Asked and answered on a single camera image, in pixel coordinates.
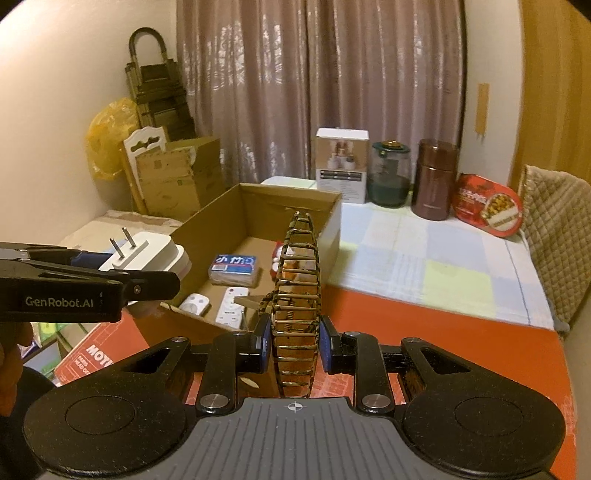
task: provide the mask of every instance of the checkered bedsheet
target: checkered bedsheet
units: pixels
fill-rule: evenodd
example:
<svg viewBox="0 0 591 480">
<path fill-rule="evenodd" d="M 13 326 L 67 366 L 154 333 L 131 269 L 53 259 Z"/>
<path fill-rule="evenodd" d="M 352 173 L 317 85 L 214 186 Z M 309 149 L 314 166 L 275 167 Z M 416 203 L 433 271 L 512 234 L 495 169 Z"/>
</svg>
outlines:
<svg viewBox="0 0 591 480">
<path fill-rule="evenodd" d="M 295 179 L 276 177 L 272 182 L 291 180 Z M 314 183 L 294 186 L 313 188 Z M 424 220 L 409 207 L 344 203 L 339 255 L 329 283 L 426 307 L 554 329 L 544 290 L 520 239 L 497 238 L 455 218 Z"/>
</svg>

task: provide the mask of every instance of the pink curtain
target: pink curtain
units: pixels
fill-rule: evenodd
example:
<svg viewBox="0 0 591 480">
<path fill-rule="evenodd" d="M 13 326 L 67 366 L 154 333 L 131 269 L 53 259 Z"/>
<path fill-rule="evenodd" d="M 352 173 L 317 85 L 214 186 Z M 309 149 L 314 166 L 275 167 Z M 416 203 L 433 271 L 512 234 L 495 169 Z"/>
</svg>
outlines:
<svg viewBox="0 0 591 480">
<path fill-rule="evenodd" d="M 462 0 L 177 0 L 199 135 L 228 185 L 314 177 L 318 127 L 369 130 L 416 156 L 461 131 Z"/>
</svg>

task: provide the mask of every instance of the quilted cushion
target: quilted cushion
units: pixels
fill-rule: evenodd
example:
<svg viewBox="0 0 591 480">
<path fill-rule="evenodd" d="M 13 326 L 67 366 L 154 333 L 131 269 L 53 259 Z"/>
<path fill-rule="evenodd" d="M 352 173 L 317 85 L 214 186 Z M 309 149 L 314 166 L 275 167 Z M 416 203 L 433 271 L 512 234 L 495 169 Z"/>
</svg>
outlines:
<svg viewBox="0 0 591 480">
<path fill-rule="evenodd" d="M 525 166 L 519 194 L 532 262 L 556 316 L 568 323 L 591 283 L 591 186 Z"/>
</svg>

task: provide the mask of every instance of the blue packaged item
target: blue packaged item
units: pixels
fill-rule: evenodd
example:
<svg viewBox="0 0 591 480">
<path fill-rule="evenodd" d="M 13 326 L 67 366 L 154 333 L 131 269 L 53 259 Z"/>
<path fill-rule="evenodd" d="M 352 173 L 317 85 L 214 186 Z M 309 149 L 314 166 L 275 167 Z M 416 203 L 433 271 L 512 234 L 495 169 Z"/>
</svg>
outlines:
<svg viewBox="0 0 591 480">
<path fill-rule="evenodd" d="M 253 287 L 258 267 L 250 255 L 218 255 L 209 267 L 209 280 L 214 285 Z"/>
</svg>

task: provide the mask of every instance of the metal screw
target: metal screw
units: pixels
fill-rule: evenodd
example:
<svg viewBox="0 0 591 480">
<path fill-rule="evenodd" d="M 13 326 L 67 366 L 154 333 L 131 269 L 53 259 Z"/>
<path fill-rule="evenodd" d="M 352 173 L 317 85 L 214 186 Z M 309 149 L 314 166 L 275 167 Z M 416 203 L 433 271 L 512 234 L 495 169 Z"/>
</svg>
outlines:
<svg viewBox="0 0 591 480">
<path fill-rule="evenodd" d="M 117 242 L 115 241 L 115 239 L 109 238 L 109 241 L 111 242 L 111 245 L 113 245 L 113 247 L 115 247 L 115 251 L 119 254 L 119 258 L 120 259 L 125 258 L 125 255 L 123 254 L 123 252 L 119 248 L 119 245 L 117 245 Z"/>
<path fill-rule="evenodd" d="M 127 241 L 131 245 L 131 248 L 137 247 L 137 245 L 134 242 L 134 238 L 129 234 L 129 231 L 127 230 L 127 228 L 123 227 L 122 230 L 123 230 L 123 233 L 125 234 Z"/>
<path fill-rule="evenodd" d="M 225 407 L 228 405 L 230 400 L 227 396 L 221 395 L 219 393 L 211 393 L 209 395 L 205 395 L 199 403 L 205 408 L 212 408 L 217 410 L 218 408 Z"/>
<path fill-rule="evenodd" d="M 361 403 L 367 408 L 386 408 L 390 405 L 390 399 L 386 395 L 374 393 L 366 395 L 361 400 Z"/>
</svg>

